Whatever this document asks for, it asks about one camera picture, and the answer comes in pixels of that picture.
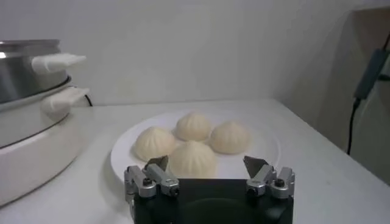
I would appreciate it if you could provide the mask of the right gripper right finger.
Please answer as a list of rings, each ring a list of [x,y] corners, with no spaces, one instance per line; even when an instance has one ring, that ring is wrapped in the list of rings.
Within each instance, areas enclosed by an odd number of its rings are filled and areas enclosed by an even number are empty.
[[[247,195],[261,197],[269,193],[280,200],[294,196],[295,173],[292,168],[282,167],[277,173],[264,159],[251,156],[245,156],[243,162],[250,176],[246,181]]]

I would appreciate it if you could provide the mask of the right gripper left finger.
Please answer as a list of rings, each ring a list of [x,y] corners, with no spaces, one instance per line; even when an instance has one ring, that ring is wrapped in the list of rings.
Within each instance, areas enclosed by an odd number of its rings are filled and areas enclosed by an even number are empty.
[[[168,173],[168,156],[150,159],[143,169],[138,166],[128,166],[124,171],[125,200],[131,203],[137,195],[141,198],[152,198],[160,192],[172,198],[180,194],[179,180]]]

